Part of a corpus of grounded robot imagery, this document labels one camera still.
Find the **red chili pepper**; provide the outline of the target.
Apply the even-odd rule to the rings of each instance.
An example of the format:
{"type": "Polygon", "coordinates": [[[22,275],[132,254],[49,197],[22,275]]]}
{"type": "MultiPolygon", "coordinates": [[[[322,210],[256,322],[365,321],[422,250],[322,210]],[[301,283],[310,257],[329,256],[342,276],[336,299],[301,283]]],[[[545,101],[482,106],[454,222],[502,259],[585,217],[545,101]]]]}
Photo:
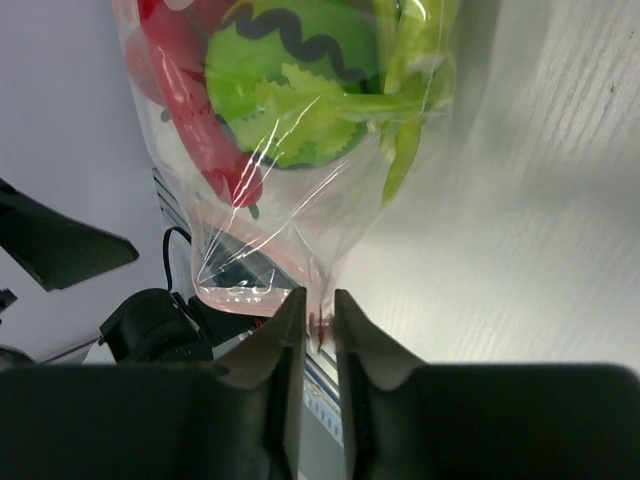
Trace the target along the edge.
{"type": "Polygon", "coordinates": [[[209,39],[232,1],[135,1],[139,26],[125,44],[125,63],[134,84],[163,108],[191,161],[224,204],[246,208],[252,218],[263,193],[255,155],[225,132],[206,88],[209,39]]]}

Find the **green toy watermelon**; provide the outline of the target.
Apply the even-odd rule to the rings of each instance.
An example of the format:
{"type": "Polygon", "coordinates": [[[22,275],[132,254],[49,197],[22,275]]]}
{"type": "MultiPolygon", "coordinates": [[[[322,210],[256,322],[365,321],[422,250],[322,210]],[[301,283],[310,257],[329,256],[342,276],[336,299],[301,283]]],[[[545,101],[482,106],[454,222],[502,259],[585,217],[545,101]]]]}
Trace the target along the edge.
{"type": "Polygon", "coordinates": [[[283,170],[356,148],[368,127],[333,102],[380,91],[372,16],[367,1],[236,2],[205,63],[211,105],[236,144],[283,170]]]}

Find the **green celery bunch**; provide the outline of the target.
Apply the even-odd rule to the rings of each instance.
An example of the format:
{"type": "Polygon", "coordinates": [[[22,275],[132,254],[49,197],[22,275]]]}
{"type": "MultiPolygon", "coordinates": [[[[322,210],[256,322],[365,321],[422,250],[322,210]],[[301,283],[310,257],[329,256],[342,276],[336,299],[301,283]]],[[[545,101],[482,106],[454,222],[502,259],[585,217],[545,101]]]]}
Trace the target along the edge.
{"type": "Polygon", "coordinates": [[[390,156],[381,202],[400,190],[420,144],[427,116],[453,97],[456,62],[449,46],[457,1],[375,1],[379,94],[327,90],[334,116],[380,130],[380,151],[390,156]]]}

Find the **clear zip top bag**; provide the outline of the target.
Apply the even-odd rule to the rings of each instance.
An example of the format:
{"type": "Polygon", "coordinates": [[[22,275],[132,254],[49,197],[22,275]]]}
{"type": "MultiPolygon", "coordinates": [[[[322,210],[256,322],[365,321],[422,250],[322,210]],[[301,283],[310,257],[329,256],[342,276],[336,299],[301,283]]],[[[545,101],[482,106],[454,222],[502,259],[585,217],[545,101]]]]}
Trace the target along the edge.
{"type": "MultiPolygon", "coordinates": [[[[139,26],[134,2],[112,5],[124,61],[125,44],[139,26]]],[[[127,73],[151,159],[186,217],[191,281],[199,297],[220,301],[233,293],[246,293],[239,283],[225,281],[223,272],[234,261],[262,254],[295,283],[293,289],[307,290],[313,310],[323,309],[340,262],[393,200],[387,205],[381,202],[390,156],[380,151],[380,130],[366,123],[368,134],[356,148],[320,168],[277,169],[261,154],[251,152],[263,185],[257,203],[260,215],[254,219],[248,209],[228,206],[216,197],[188,156],[173,122],[163,119],[163,108],[141,92],[128,69],[127,73]]],[[[447,128],[453,97],[427,116],[403,184],[426,148],[447,128]]]]}

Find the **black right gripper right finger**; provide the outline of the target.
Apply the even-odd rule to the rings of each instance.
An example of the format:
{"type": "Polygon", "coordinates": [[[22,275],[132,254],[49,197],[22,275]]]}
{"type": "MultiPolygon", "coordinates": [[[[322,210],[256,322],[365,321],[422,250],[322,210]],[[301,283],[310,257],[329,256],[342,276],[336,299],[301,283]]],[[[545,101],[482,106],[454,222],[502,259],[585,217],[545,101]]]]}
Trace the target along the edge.
{"type": "Polygon", "coordinates": [[[350,479],[635,479],[639,378],[607,363],[434,364],[335,294],[350,479]]]}

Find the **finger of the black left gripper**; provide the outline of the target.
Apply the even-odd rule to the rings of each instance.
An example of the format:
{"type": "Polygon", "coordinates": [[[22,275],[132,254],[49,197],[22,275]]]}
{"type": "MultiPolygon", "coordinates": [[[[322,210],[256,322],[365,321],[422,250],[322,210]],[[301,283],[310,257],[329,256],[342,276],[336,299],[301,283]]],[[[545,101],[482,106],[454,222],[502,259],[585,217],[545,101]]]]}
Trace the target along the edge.
{"type": "Polygon", "coordinates": [[[128,239],[56,212],[6,181],[1,182],[1,247],[47,292],[139,258],[128,239]]]}

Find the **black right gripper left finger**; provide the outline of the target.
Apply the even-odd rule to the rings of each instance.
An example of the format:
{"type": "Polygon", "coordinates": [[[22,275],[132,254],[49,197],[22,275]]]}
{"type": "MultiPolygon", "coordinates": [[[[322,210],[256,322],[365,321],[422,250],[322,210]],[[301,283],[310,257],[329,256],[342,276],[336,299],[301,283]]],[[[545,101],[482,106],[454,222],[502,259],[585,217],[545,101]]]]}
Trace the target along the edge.
{"type": "Polygon", "coordinates": [[[5,479],[293,479],[306,292],[211,362],[19,364],[1,373],[5,479]]]}

